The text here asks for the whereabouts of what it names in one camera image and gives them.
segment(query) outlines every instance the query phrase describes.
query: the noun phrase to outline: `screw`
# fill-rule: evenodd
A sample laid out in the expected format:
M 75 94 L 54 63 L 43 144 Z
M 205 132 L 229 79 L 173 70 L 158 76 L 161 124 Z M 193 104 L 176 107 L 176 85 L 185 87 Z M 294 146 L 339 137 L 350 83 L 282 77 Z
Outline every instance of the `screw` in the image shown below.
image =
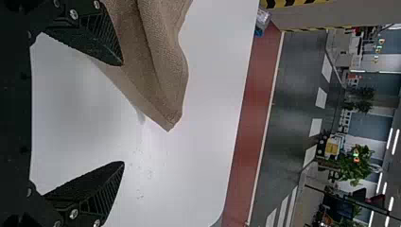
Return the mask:
M 61 221 L 58 220 L 58 221 L 54 222 L 53 227 L 61 227 Z
M 53 4 L 56 8 L 60 7 L 60 1 L 59 0 L 53 0 Z
M 27 189 L 27 193 L 26 193 L 26 197 L 28 198 L 28 197 L 30 197 L 32 195 L 32 189 L 31 188 L 28 188 Z
M 94 1 L 94 5 L 96 9 L 100 9 L 100 3 L 99 1 Z
M 70 219 L 75 219 L 78 216 L 78 209 L 74 209 L 70 213 Z
M 94 227 L 100 227 L 100 220 L 95 220 Z
M 73 20 L 77 20 L 78 19 L 78 12 L 75 9 L 71 9 L 70 10 L 70 16 Z

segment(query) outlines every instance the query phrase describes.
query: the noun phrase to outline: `wall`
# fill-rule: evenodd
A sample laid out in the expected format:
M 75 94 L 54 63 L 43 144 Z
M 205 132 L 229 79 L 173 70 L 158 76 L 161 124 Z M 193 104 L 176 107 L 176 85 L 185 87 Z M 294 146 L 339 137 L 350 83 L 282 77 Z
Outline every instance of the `wall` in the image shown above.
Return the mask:
M 399 0 L 335 0 L 327 4 L 273 9 L 280 29 L 324 26 L 375 26 L 401 22 Z
M 347 134 L 345 136 L 345 148 L 350 149 L 355 144 L 368 146 L 370 150 L 375 151 L 375 153 L 372 155 L 373 158 L 383 160 L 384 154 L 386 152 L 387 142 L 367 139 Z
M 353 113 L 348 133 L 367 139 L 387 141 L 391 127 L 392 117 Z
M 400 74 L 358 73 L 362 76 L 358 87 L 373 87 L 377 95 L 398 96 L 401 87 Z
M 378 62 L 374 63 L 375 54 L 363 55 L 363 60 L 358 69 L 367 72 L 401 72 L 401 54 L 380 54 Z
M 387 116 L 387 117 L 393 117 L 395 113 L 395 108 L 389 108 L 389 107 L 378 107 L 374 106 L 368 114 L 371 115 L 379 115 L 379 116 Z
M 401 54 L 401 29 L 397 30 L 385 30 L 382 31 L 380 39 L 385 39 L 386 42 L 382 45 L 380 54 Z

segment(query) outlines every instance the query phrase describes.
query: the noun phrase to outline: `beige cloth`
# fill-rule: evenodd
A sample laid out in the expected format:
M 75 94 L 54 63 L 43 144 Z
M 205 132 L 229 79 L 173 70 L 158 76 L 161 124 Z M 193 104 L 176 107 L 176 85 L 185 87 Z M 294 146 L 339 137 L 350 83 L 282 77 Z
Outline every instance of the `beige cloth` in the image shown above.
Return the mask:
M 171 130 L 183 114 L 188 66 L 178 34 L 192 0 L 103 0 L 124 65 L 97 61 L 132 105 Z

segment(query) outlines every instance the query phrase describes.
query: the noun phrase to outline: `white table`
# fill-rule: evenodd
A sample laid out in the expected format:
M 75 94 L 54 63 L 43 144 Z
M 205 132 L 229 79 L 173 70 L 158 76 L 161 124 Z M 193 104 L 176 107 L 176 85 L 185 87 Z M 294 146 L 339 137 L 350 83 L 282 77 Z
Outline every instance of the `white table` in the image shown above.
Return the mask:
M 257 6 L 194 1 L 180 37 L 190 69 L 183 119 L 170 133 L 137 112 L 87 56 L 41 35 L 31 53 L 38 190 L 123 160 L 106 226 L 213 224 L 226 197 Z

